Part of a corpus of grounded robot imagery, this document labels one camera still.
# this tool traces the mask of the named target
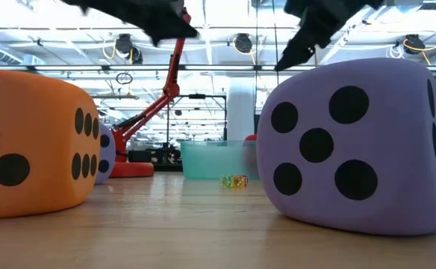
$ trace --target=wooden table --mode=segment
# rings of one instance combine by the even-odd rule
[[[0,220],[4,269],[430,269],[436,235],[383,238],[282,217],[259,182],[112,179],[79,207]]]

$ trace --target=ceiling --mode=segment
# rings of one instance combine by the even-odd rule
[[[383,7],[377,11],[363,9],[332,37],[330,46],[319,49],[316,57],[306,65],[376,57],[406,58],[426,64],[422,54],[407,55],[402,49],[393,48],[397,41],[405,39],[406,34],[419,34],[427,48],[435,47],[426,55],[431,65],[436,65],[436,1],[424,2],[420,10],[404,13],[396,7]],[[233,79],[249,79],[250,87],[257,89],[259,113],[269,92],[301,70],[283,72],[277,79],[274,72],[256,72],[248,68],[274,65],[287,41],[299,29],[299,19],[285,14],[283,3],[275,0],[273,10],[272,2],[267,0],[258,9],[249,0],[185,0],[192,16],[191,25],[199,30],[200,38],[189,39],[185,44],[181,64],[195,67],[180,71],[181,94],[225,96]],[[238,33],[249,35],[253,43],[251,54],[241,54],[233,47],[233,39]],[[0,51],[8,56],[8,61],[0,60],[0,65],[12,61],[47,66],[129,65],[119,53],[111,57],[114,40],[119,34],[131,34],[143,56],[144,66],[124,67],[133,78],[130,84],[117,82],[116,76],[122,72],[119,70],[102,72],[83,67],[83,70],[72,71],[55,67],[56,71],[43,72],[73,83],[93,96],[107,96],[95,101],[109,115],[106,120],[110,124],[140,113],[160,96],[175,41],[164,41],[155,48],[133,25],[123,24],[96,10],[84,16],[78,7],[58,0],[0,0]],[[222,65],[237,67],[221,70]],[[127,93],[129,97],[116,98]],[[173,140],[220,139],[225,118],[223,108],[224,99],[219,97],[183,98],[175,102],[170,113],[170,137]],[[136,139],[164,142],[165,133],[166,112],[162,112],[140,130]]]

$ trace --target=red object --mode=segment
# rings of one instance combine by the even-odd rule
[[[152,163],[115,162],[111,178],[131,178],[153,176],[155,169]]]
[[[187,9],[184,8],[181,17],[186,23],[190,23],[191,16],[188,14]],[[153,102],[146,110],[142,113],[133,116],[132,118],[125,120],[119,124],[116,124],[111,129],[113,139],[115,140],[116,158],[115,167],[113,168],[110,177],[115,177],[114,175],[135,175],[132,167],[138,169],[137,163],[128,163],[126,151],[127,141],[132,135],[134,135],[142,126],[144,126],[150,119],[155,116],[160,110],[166,107],[175,97],[180,94],[180,86],[178,86],[178,68],[180,63],[181,53],[183,51],[183,46],[185,43],[184,38],[179,38],[176,41],[175,51],[170,59],[168,76],[166,77],[165,86],[163,87],[163,92],[161,96]]]
[[[256,141],[256,138],[257,138],[258,136],[256,135],[256,134],[251,134],[251,135],[248,135],[246,138],[245,138],[245,141]]]

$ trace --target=translucent teal bin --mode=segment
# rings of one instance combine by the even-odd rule
[[[258,179],[255,141],[183,141],[181,160],[186,179],[235,175]]]

